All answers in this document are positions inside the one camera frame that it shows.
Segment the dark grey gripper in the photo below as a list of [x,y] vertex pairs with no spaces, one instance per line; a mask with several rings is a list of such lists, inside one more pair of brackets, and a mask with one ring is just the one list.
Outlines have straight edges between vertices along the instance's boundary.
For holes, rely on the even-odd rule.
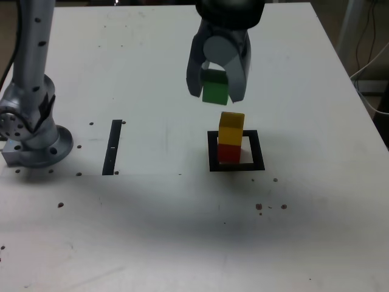
[[202,20],[193,37],[188,59],[186,82],[189,93],[200,97],[202,66],[208,60],[224,69],[232,102],[242,101],[247,88],[250,59],[251,44],[247,30],[231,30]]

